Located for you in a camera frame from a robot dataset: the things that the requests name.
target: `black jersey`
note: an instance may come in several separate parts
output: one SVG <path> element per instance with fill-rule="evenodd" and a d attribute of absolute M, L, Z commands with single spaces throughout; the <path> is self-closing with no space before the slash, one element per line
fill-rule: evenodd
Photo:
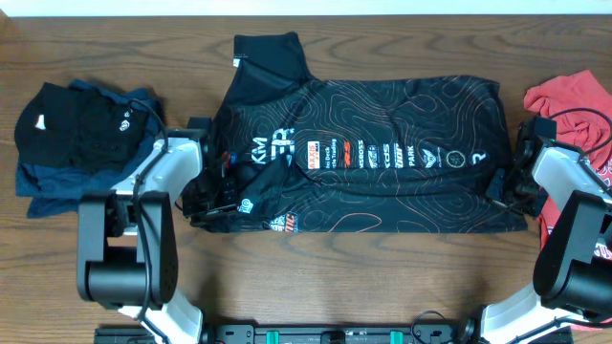
<path fill-rule="evenodd" d="M 485 197 L 511 162 L 499 84 L 310 75 L 297 35 L 235 37 L 215 124 L 237 215 L 210 230 L 475 233 L 526 228 Z"/>

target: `topographic pattern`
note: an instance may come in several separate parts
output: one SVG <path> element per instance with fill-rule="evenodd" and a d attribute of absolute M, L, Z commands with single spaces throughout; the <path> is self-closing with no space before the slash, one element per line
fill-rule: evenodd
<path fill-rule="evenodd" d="M 252 211 L 229 230 L 525 229 L 484 197 L 511 159 L 498 88 L 473 76 L 313 79 L 280 99 L 231 107 L 219 129 L 241 161 L 233 176 Z M 271 163 L 280 157 L 291 168 Z"/>

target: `wooden table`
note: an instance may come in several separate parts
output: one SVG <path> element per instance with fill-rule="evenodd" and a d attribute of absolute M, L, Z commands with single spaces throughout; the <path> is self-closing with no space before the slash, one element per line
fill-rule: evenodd
<path fill-rule="evenodd" d="M 82 302 L 77 216 L 25 217 L 14 195 L 13 128 L 44 81 L 150 87 L 167 123 L 213 116 L 230 85 L 237 33 L 299 33 L 320 78 L 479 75 L 501 82 L 514 139 L 525 91 L 590 69 L 612 91 L 612 17 L 0 18 L 0 342 L 91 343 L 98 324 L 132 324 Z M 174 214 L 179 286 L 208 319 L 261 324 L 402 323 L 459 317 L 529 283 L 536 226 L 495 235 L 209 234 Z M 580 333 L 581 343 L 612 333 Z"/>

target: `green connector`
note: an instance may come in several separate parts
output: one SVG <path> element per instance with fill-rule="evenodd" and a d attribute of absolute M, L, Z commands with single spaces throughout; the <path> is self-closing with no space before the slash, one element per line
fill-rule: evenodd
<path fill-rule="evenodd" d="M 278 331 L 266 332 L 266 344 L 280 344 L 280 334 L 278 334 Z"/>
<path fill-rule="evenodd" d="M 404 333 L 391 331 L 391 344 L 404 344 Z"/>

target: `white wall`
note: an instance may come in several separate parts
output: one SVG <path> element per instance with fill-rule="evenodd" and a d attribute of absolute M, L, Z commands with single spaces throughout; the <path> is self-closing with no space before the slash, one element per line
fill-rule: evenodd
<path fill-rule="evenodd" d="M 612 13 L 612 0 L 0 0 L 0 9 L 8 16 L 594 14 Z"/>

